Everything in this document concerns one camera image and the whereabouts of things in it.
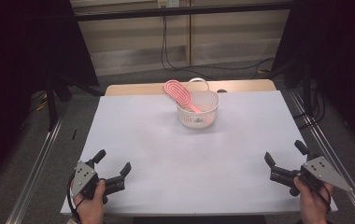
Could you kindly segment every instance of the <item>white basket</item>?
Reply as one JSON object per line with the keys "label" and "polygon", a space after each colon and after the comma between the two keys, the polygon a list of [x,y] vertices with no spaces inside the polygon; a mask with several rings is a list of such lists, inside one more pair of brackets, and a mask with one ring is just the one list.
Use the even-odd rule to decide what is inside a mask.
{"label": "white basket", "polygon": [[203,81],[207,85],[206,91],[192,91],[192,103],[200,108],[201,113],[192,112],[188,107],[177,104],[177,116],[180,122],[193,129],[204,129],[215,122],[219,107],[219,95],[209,90],[209,85],[202,78],[196,77],[187,83]]}

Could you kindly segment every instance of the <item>human hand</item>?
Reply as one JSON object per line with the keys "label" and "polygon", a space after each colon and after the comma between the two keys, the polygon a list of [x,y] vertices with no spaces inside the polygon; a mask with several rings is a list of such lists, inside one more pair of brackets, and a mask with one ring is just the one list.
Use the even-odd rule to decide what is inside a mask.
{"label": "human hand", "polygon": [[[301,181],[298,177],[294,178],[294,185],[300,190],[300,208],[303,223],[327,223],[327,206],[320,197],[315,192],[311,192],[306,183]],[[324,183],[323,185],[325,188],[320,188],[319,193],[328,201],[329,196],[333,194],[334,187],[328,183]]]}
{"label": "human hand", "polygon": [[73,201],[77,208],[82,224],[102,224],[104,218],[103,194],[105,192],[105,180],[100,180],[96,186],[93,199],[84,199],[79,194]]}

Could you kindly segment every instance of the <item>basket handle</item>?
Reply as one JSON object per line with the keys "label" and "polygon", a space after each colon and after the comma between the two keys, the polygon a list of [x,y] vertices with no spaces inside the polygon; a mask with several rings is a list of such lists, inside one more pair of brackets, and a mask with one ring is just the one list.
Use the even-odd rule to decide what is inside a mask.
{"label": "basket handle", "polygon": [[192,78],[186,85],[186,87],[189,87],[190,83],[192,82],[195,82],[195,81],[202,81],[202,82],[205,82],[205,84],[207,85],[207,90],[209,91],[209,84],[207,84],[207,82],[201,78],[201,77],[195,77],[195,78]]}

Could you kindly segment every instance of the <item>pink hairbrush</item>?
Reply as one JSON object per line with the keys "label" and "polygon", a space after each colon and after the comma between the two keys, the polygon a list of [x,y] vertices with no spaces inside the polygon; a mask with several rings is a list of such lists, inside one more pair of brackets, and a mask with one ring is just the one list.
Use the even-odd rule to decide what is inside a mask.
{"label": "pink hairbrush", "polygon": [[184,87],[180,82],[176,80],[169,80],[165,82],[163,89],[180,105],[190,108],[195,113],[203,112],[201,109],[192,104],[192,93],[187,90],[187,88]]}

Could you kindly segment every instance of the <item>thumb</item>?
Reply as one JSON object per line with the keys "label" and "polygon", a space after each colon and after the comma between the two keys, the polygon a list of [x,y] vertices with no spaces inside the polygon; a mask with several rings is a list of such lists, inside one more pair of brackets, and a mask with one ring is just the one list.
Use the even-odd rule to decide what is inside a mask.
{"label": "thumb", "polygon": [[99,180],[95,193],[93,195],[93,199],[96,201],[102,201],[103,194],[105,193],[105,180]]}
{"label": "thumb", "polygon": [[300,190],[300,193],[303,197],[311,197],[311,191],[309,191],[308,186],[303,181],[301,181],[299,177],[296,176],[293,181],[294,185]]}

